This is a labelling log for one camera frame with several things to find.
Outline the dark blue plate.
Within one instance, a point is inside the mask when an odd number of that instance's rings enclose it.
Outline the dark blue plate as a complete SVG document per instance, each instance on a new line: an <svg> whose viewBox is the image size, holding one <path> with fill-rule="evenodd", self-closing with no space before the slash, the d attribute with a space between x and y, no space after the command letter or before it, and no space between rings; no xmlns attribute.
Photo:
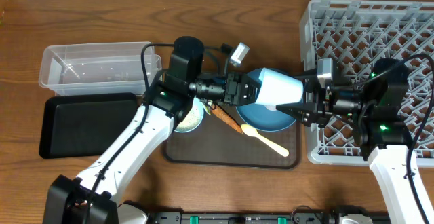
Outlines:
<svg viewBox="0 0 434 224"><path fill-rule="evenodd" d="M258 83L262 83L260 80L262 70L263 68L254 69L248 73L248 76ZM302 82L300 80L294 78L292 80L294 80L291 81L294 87L302 89ZM292 126L296 121L293 117L278 110L270 110L265 105L249 104L237 106L236 110L245 123L265 132L284 130Z"/></svg>

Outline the light blue cup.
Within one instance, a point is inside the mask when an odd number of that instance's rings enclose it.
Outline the light blue cup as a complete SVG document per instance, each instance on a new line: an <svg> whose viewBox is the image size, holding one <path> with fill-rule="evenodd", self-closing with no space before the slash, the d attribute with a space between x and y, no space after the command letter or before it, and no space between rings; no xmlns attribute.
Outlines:
<svg viewBox="0 0 434 224"><path fill-rule="evenodd" d="M277 106L298 103L302 100L304 87L301 81L266 68L261 70L258 78L261 87L256 104Z"/></svg>

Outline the pink white cup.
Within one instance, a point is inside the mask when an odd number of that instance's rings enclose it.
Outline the pink white cup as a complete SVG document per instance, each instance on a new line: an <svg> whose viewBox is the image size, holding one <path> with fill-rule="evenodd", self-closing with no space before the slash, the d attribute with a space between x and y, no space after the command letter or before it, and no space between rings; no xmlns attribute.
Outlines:
<svg viewBox="0 0 434 224"><path fill-rule="evenodd" d="M277 107L275 105L265 105L265 108L269 111L276 111Z"/></svg>

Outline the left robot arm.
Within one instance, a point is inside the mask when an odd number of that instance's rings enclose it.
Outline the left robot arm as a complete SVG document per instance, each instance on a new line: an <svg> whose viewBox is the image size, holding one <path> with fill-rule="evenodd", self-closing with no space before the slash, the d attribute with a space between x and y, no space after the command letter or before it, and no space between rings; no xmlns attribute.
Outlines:
<svg viewBox="0 0 434 224"><path fill-rule="evenodd" d="M261 85L245 73L201 72L207 46L199 39L179 37L171 48L169 67L145 82L142 104L112 145L74 179L60 175L50 185L44 223L146 223L148 214L121 203L122 195L150 154L187 116L194 98L226 105L256 102Z"/></svg>

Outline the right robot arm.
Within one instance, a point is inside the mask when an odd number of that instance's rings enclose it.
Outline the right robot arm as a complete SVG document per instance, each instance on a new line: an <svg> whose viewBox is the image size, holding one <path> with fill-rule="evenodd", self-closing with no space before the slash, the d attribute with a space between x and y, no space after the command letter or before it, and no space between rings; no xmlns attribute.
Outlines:
<svg viewBox="0 0 434 224"><path fill-rule="evenodd" d="M362 157L374 173L392 223L432 223L433 205L423 185L413 150L421 135L411 135L398 114L408 91L405 60L381 58L369 77L351 83L330 58L318 60L300 78L311 102L277 105L305 126L327 125L331 118L350 125Z"/></svg>

